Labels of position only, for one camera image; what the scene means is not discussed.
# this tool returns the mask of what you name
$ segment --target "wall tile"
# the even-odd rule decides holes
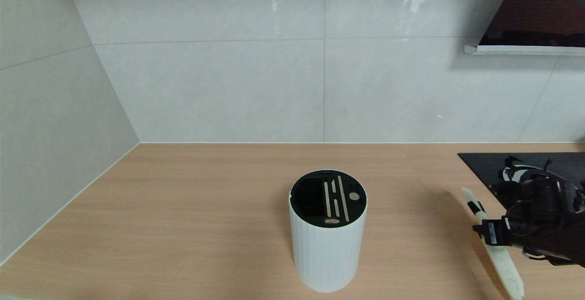
[[[138,138],[91,47],[0,77],[4,261]]]
[[[325,141],[517,141],[558,58],[472,56],[462,45],[327,40]]]
[[[94,44],[323,38],[324,0],[75,0]]]
[[[73,0],[2,0],[0,69],[91,45]]]
[[[520,140],[585,142],[585,58],[560,58]]]
[[[502,1],[326,0],[326,36],[482,36]]]
[[[97,50],[142,142],[323,141],[322,40]]]

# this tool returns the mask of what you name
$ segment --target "metal trim of range hood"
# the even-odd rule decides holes
[[[585,56],[585,48],[564,46],[521,46],[521,45],[466,45],[464,52],[474,55],[569,55]]]

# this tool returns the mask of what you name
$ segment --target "ribbed white surface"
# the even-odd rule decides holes
[[[294,263],[303,282],[318,292],[335,292],[347,285],[357,270],[366,208],[356,221],[339,228],[310,225],[294,212],[291,216]]]

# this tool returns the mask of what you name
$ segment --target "wooden countertop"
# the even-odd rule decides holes
[[[460,186],[503,208],[458,152],[577,144],[141,144],[2,266],[0,292],[35,300],[505,299]],[[308,171],[362,182],[358,271],[333,294],[299,279],[287,194]],[[527,299],[578,299],[580,267],[511,249]]]

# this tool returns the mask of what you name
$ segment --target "black cooktop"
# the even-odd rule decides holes
[[[585,152],[460,153],[459,157],[486,187],[501,181],[522,182],[537,173],[583,190]]]

